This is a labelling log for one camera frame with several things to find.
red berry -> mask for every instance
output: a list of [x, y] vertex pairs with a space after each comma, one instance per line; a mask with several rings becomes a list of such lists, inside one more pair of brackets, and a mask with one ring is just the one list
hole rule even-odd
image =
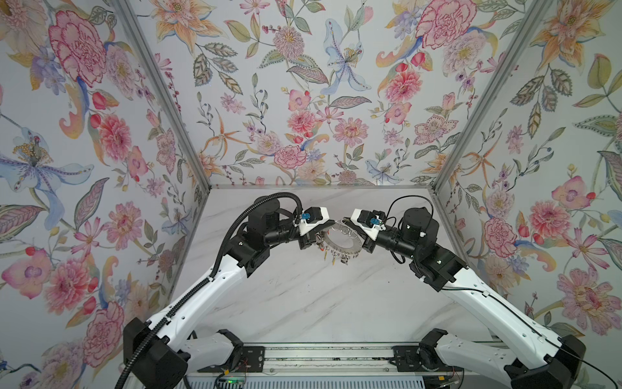
[[91, 127], [97, 128], [101, 124], [101, 116], [97, 114], [91, 115], [90, 121], [91, 121]]

white arm casing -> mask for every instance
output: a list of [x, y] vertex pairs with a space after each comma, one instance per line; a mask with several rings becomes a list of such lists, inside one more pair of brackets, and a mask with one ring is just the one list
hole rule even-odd
[[[198, 279], [197, 282], [192, 284], [188, 291], [197, 285], [201, 280], [209, 276], [213, 268], [210, 268], [205, 274]], [[157, 336], [162, 338], [167, 336], [169, 343], [167, 344], [172, 350], [178, 351], [186, 343], [188, 336], [197, 323], [201, 320], [205, 314], [210, 312], [214, 306], [218, 303], [218, 300], [236, 287], [239, 283], [246, 279], [246, 269], [238, 266], [238, 261], [229, 255], [225, 255], [220, 263], [218, 274], [214, 280], [204, 287], [202, 287], [194, 296], [192, 296], [180, 309], [175, 316], [171, 319], [171, 322], [165, 325], [158, 333]], [[175, 304], [181, 300], [183, 295], [171, 302], [163, 310], [154, 314], [149, 318], [151, 324], [150, 329], [153, 329], [160, 320], [166, 316]]]

pink flower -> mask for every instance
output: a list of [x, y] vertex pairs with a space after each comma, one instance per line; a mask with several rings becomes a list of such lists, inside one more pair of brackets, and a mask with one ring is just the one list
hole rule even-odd
[[457, 120], [446, 120], [443, 116], [434, 114], [427, 120], [427, 122], [417, 124], [415, 126], [415, 133], [417, 134], [417, 137], [415, 138], [414, 143], [432, 143], [436, 139], [441, 138], [443, 135], [455, 129], [457, 125]]
[[492, 217], [506, 219], [514, 205], [514, 195], [505, 190], [497, 189], [486, 199], [486, 208]]
[[259, 15], [259, 9], [264, 9], [270, 5], [269, 2], [261, 1], [261, 0], [244, 0], [247, 4], [240, 4], [239, 7], [241, 9], [247, 9], [248, 11], [244, 12], [244, 15], [248, 15], [249, 13], [255, 11], [257, 15]]
[[284, 169], [293, 169], [301, 166], [307, 160], [307, 152], [301, 151], [300, 146], [287, 146], [274, 153], [274, 163]]
[[395, 124], [402, 124], [404, 119], [406, 119], [406, 114], [410, 112], [412, 104], [410, 103], [396, 103], [393, 104], [392, 107], [389, 108], [387, 113], [384, 115], [385, 123], [392, 121]]
[[545, 238], [561, 237], [570, 228], [570, 215], [552, 200], [537, 201], [531, 212], [529, 221], [534, 231]]
[[112, 301], [106, 309], [98, 309], [86, 328], [82, 343], [84, 362], [91, 367], [101, 365], [113, 353], [123, 333], [123, 308]]
[[304, 110], [311, 102], [311, 96], [308, 92], [302, 93], [299, 90], [291, 90], [289, 92], [289, 110]]
[[100, 124], [100, 142], [106, 154], [115, 162], [125, 159], [132, 145], [125, 119], [119, 119], [116, 115], [104, 116]]
[[448, 95], [443, 96], [443, 109], [445, 111], [450, 111], [456, 105], [456, 94], [451, 92]]
[[452, 43], [471, 26], [477, 7], [471, 0], [432, 0], [417, 24], [422, 47], [437, 49]]
[[317, 111], [317, 114], [320, 115], [320, 118], [317, 121], [326, 121], [326, 123], [330, 124], [331, 119], [343, 116], [344, 112], [337, 113], [337, 108], [333, 108], [331, 110], [330, 107], [326, 107], [324, 108], [323, 113], [321, 111]]
[[512, 226], [503, 220], [493, 217], [484, 225], [485, 237], [488, 247], [498, 256], [507, 258], [516, 252], [516, 234]]
[[486, 37], [477, 30], [467, 32], [445, 48], [443, 72], [459, 72], [470, 66], [480, 56], [486, 45]]
[[305, 49], [300, 32], [293, 27], [283, 27], [274, 34], [272, 40], [276, 49], [288, 60], [295, 60]]
[[166, 171], [171, 174], [175, 169], [175, 162], [177, 160], [173, 131], [169, 128], [165, 134], [158, 135], [155, 140], [157, 141], [158, 148], [155, 159], [160, 164], [166, 166]]
[[77, 307], [86, 294], [91, 277], [86, 262], [70, 258], [60, 263], [50, 276], [50, 284], [45, 289], [48, 312], [57, 315], [66, 309], [71, 311]]
[[56, 24], [48, 28], [50, 44], [65, 73], [93, 87], [106, 72], [106, 51], [91, 22], [73, 11], [56, 12]]
[[343, 141], [351, 148], [359, 143], [363, 143], [362, 139], [367, 138], [367, 129], [369, 127], [360, 119], [348, 118], [348, 121], [340, 120], [335, 127], [335, 135], [333, 137], [338, 141]]
[[399, 143], [404, 143], [404, 138], [399, 135], [399, 133], [392, 128], [390, 131], [386, 131], [384, 133], [384, 142], [390, 144], [391, 146], [395, 146]]
[[568, 242], [570, 246], [576, 248], [576, 250], [572, 252], [572, 256], [576, 258], [579, 256], [579, 254], [583, 254], [583, 258], [585, 259], [587, 264], [590, 265], [590, 267], [594, 270], [596, 270], [596, 268], [594, 267], [592, 262], [602, 267], [603, 269], [607, 269], [609, 267], [609, 264], [596, 256], [607, 255], [607, 250], [605, 250], [604, 248], [589, 248], [594, 243], [596, 243], [598, 237], [596, 235], [590, 235], [585, 239], [585, 241], [582, 241], [581, 235], [581, 228], [575, 228], [575, 239], [571, 239], [565, 233], [562, 234], [564, 239], [566, 239], [566, 242]]
[[109, 45], [106, 52], [106, 75], [119, 88], [126, 98], [132, 98], [134, 88], [134, 70], [129, 63], [125, 50], [116, 45]]
[[557, 289], [565, 294], [562, 315], [570, 320], [576, 319], [584, 330], [589, 318], [592, 331], [607, 335], [612, 327], [620, 329], [620, 316], [615, 311], [622, 309], [622, 300], [608, 295], [613, 290], [610, 283], [596, 284], [597, 281], [598, 273], [593, 268], [588, 268], [587, 273], [574, 269], [570, 270], [570, 278], [559, 275]]
[[164, 191], [164, 181], [160, 178], [147, 179], [147, 191], [152, 197], [158, 197]]
[[154, 59], [155, 59], [155, 62], [157, 63], [157, 65], [158, 65], [158, 67], [160, 68], [160, 70], [173, 70], [173, 68], [167, 67], [167, 66], [170, 65], [170, 59], [165, 58], [165, 59], [160, 61], [160, 53], [155, 53], [154, 54]]
[[311, 111], [296, 111], [287, 120], [287, 126], [299, 134], [304, 134], [315, 126], [315, 116]]
[[80, 250], [84, 250], [82, 258], [86, 258], [91, 253], [91, 247], [98, 247], [100, 245], [98, 241], [95, 241], [95, 238], [100, 234], [103, 228], [103, 225], [100, 228], [100, 218], [95, 218], [93, 228], [91, 228], [91, 222], [87, 220], [84, 223], [84, 232], [86, 232], [86, 234], [79, 231], [73, 234], [77, 240], [83, 241], [84, 243], [72, 247], [72, 254], [75, 254]]
[[133, 241], [142, 236], [141, 210], [130, 201], [116, 205], [116, 213], [110, 212], [108, 217], [112, 222], [103, 225], [108, 231], [107, 239], [110, 243], [116, 242], [117, 251], [128, 248], [128, 241]]
[[44, 249], [37, 250], [30, 258], [17, 260], [2, 272], [2, 279], [19, 294], [33, 299], [41, 294], [47, 282], [52, 264]]
[[129, 175], [136, 180], [136, 182], [139, 181], [139, 176], [149, 171], [147, 163], [142, 157], [142, 152], [138, 146], [134, 146], [132, 151], [128, 153], [128, 171]]
[[553, 199], [559, 201], [567, 209], [581, 209], [590, 206], [586, 197], [587, 186], [581, 176], [575, 176], [558, 186], [552, 193]]
[[398, 73], [387, 87], [386, 97], [391, 103], [410, 100], [420, 89], [423, 81], [419, 73], [406, 70]]

pink carnation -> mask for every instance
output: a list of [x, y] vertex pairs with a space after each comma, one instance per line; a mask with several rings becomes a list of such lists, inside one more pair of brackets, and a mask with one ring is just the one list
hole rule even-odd
[[552, 200], [537, 201], [531, 207], [529, 221], [534, 231], [545, 238], [561, 237], [570, 228], [570, 214]]
[[512, 231], [512, 226], [503, 220], [493, 217], [484, 225], [486, 242], [488, 247], [498, 256], [507, 258], [516, 252], [516, 234]]
[[60, 263], [50, 276], [51, 286], [45, 289], [48, 312], [57, 315], [71, 311], [84, 298], [91, 277], [86, 262], [70, 258]]
[[287, 120], [287, 126], [299, 134], [304, 134], [315, 126], [315, 116], [311, 111], [296, 111]]
[[410, 100], [420, 89], [423, 81], [419, 73], [408, 69], [399, 72], [387, 87], [386, 96], [391, 103]]
[[106, 154], [115, 162], [125, 159], [132, 146], [132, 138], [125, 120], [119, 119], [116, 115], [104, 116], [100, 124], [100, 142]]
[[108, 304], [107, 309], [95, 312], [95, 318], [86, 328], [86, 337], [82, 344], [84, 362], [97, 367], [113, 353], [121, 340], [123, 320], [123, 308], [114, 301]]
[[467, 31], [476, 13], [471, 0], [432, 0], [417, 24], [415, 37], [423, 37], [422, 47], [433, 50], [448, 45]]
[[106, 73], [106, 51], [100, 35], [88, 20], [73, 11], [56, 12], [56, 24], [48, 29], [50, 45], [65, 73], [89, 87]]
[[301, 166], [307, 160], [307, 152], [301, 151], [300, 146], [287, 146], [274, 154], [274, 163], [284, 169], [293, 169]]

blue flower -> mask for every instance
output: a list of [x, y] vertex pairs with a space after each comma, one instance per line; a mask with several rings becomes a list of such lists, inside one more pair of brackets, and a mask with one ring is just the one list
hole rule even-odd
[[188, 223], [190, 219], [191, 211], [192, 210], [189, 210], [186, 216], [182, 217], [182, 213], [179, 212], [179, 208], [175, 208], [175, 217], [173, 218], [175, 223], [167, 220], [162, 224], [162, 231], [168, 233], [169, 235], [175, 235], [176, 233], [179, 233], [179, 231], [181, 231], [184, 235], [188, 235], [190, 231], [188, 230], [186, 223]]
[[391, 170], [391, 164], [386, 164], [383, 167], [378, 167], [378, 162], [372, 161], [370, 159], [365, 161], [365, 164], [367, 165], [367, 171], [371, 174], [371, 178], [380, 181], [380, 184], [384, 184], [385, 181], [388, 181], [391, 184], [397, 184], [398, 182], [403, 180], [389, 174], [389, 171]]
[[8, 158], [0, 152], [0, 177], [7, 180], [13, 192], [34, 188], [47, 196], [50, 211], [45, 218], [44, 227], [51, 230], [65, 214], [65, 207], [56, 196], [56, 190], [61, 183], [77, 185], [88, 180], [93, 165], [48, 166], [53, 161], [43, 136], [26, 127], [22, 128], [22, 135], [23, 138], [17, 136], [13, 139], [16, 145], [13, 153], [23, 162]]
[[525, 270], [529, 267], [529, 263], [527, 263], [527, 258], [523, 258], [519, 255], [513, 255], [509, 258], [506, 258], [508, 265], [512, 266], [514, 272], [520, 276], [525, 275]]
[[335, 71], [335, 79], [327, 88], [323, 88], [320, 93], [323, 95], [332, 95], [339, 88], [341, 81], [347, 80], [352, 89], [363, 91], [371, 89], [365, 84], [365, 79], [352, 71], [356, 63], [363, 56], [363, 44], [358, 42], [356, 47], [348, 47], [341, 54], [341, 40], [343, 33], [341, 27], [334, 19], [326, 21], [326, 39], [324, 40], [324, 51], [328, 54], [328, 66]]
[[117, 302], [124, 306], [128, 301], [128, 295], [132, 291], [132, 282], [126, 279], [120, 279], [119, 284], [114, 287], [116, 293], [114, 294], [117, 297]]

